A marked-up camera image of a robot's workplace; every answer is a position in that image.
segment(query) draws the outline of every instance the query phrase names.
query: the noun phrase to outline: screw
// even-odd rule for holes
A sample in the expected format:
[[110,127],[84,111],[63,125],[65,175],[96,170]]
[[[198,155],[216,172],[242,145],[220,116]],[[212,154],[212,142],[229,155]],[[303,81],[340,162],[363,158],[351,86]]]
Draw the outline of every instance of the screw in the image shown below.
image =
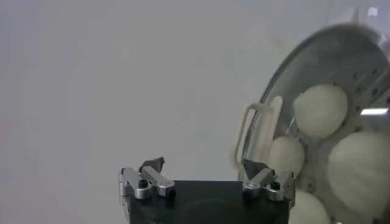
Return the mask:
[[280,183],[279,182],[272,182],[271,183],[271,189],[273,190],[280,190]]
[[144,179],[140,180],[138,182],[138,187],[139,188],[147,188],[147,180],[144,180]]

